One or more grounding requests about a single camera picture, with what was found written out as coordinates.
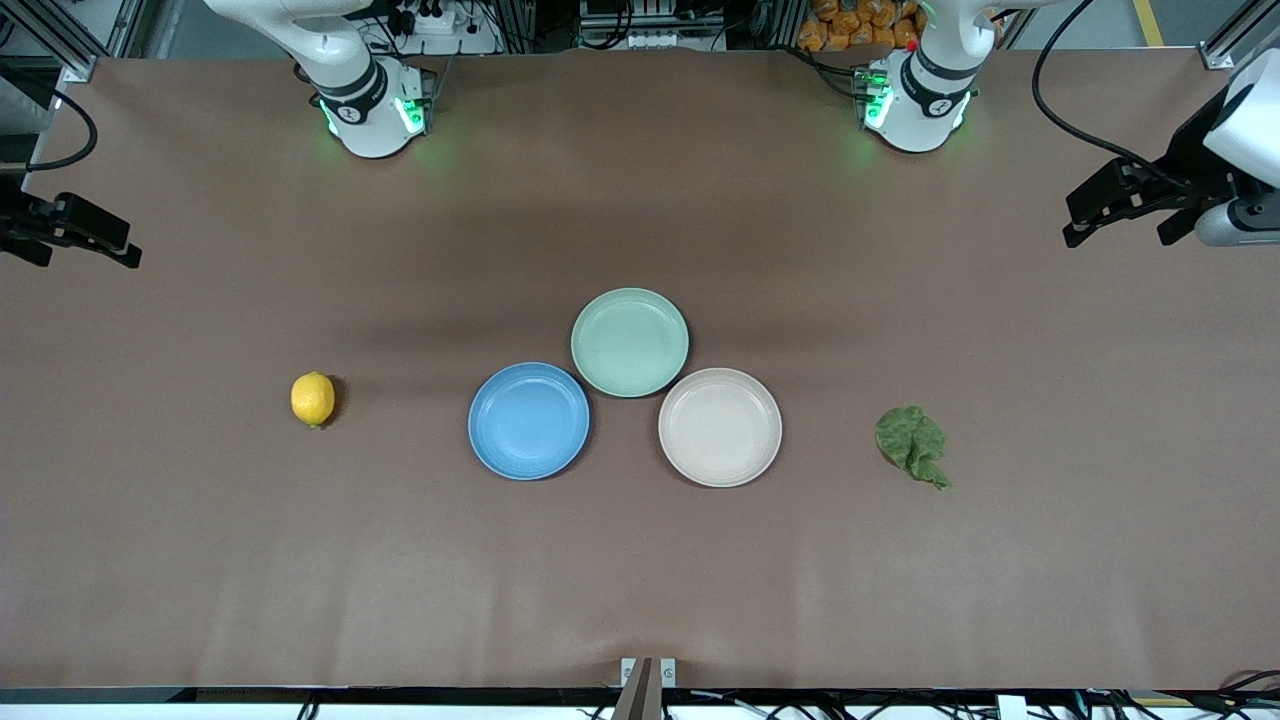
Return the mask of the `blue plate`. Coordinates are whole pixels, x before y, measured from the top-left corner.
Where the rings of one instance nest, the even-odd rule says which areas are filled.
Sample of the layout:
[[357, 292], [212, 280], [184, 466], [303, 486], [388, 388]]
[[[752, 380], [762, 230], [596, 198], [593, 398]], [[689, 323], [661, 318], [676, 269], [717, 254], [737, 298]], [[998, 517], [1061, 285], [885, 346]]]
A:
[[576, 461], [591, 424], [577, 379], [549, 363], [517, 363], [480, 384], [468, 409], [467, 436], [489, 471], [508, 480], [544, 480]]

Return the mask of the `mint green plate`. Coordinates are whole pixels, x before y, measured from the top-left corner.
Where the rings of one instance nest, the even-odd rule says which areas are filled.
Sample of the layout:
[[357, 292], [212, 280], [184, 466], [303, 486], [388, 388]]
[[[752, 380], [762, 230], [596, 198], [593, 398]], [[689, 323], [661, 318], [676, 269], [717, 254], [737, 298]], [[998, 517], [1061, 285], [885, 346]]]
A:
[[690, 351], [689, 324], [678, 307], [652, 290], [604, 292], [580, 311], [570, 334], [570, 355], [595, 389], [641, 398], [668, 387]]

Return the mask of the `beige plate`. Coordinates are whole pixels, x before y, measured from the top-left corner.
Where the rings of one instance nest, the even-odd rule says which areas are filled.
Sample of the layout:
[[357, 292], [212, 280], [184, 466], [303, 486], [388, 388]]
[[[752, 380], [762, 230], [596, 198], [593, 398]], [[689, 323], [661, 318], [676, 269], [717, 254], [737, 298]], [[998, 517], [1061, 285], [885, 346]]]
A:
[[755, 377], [708, 368], [678, 380], [658, 414], [660, 448], [685, 479], [714, 489], [745, 486], [777, 459], [783, 418]]

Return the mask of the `white power strip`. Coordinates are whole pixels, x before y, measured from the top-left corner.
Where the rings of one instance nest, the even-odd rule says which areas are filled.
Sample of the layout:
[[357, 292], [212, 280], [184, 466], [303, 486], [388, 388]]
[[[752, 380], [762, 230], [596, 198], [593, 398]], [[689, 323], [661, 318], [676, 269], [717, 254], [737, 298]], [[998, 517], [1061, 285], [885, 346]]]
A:
[[383, 0], [393, 38], [475, 35], [477, 22], [463, 0]]

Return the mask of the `bag of orange items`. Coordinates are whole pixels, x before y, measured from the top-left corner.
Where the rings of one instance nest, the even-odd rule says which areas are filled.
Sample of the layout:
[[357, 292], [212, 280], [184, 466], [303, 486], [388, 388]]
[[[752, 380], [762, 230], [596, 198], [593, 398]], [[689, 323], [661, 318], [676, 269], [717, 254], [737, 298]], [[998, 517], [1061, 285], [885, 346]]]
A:
[[914, 50], [927, 22], [916, 0], [809, 0], [795, 44], [809, 53], [872, 44]]

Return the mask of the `yellow lemon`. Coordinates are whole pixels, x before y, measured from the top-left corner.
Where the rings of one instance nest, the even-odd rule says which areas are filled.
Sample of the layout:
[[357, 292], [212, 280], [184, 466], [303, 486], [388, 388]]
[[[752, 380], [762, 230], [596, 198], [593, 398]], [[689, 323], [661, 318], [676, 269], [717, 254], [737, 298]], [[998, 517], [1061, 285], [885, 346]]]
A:
[[328, 375], [310, 372], [294, 379], [291, 387], [291, 411], [298, 421], [310, 428], [324, 427], [335, 406], [337, 389]]

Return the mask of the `green lettuce leaf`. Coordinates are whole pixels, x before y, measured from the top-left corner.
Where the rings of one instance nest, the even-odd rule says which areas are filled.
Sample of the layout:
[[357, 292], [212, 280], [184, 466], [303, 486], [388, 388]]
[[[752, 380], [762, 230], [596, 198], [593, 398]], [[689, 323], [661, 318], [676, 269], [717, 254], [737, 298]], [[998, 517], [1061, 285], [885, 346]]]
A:
[[936, 489], [948, 489], [951, 482], [940, 466], [947, 436], [918, 405], [890, 409], [876, 423], [876, 445], [897, 469]]

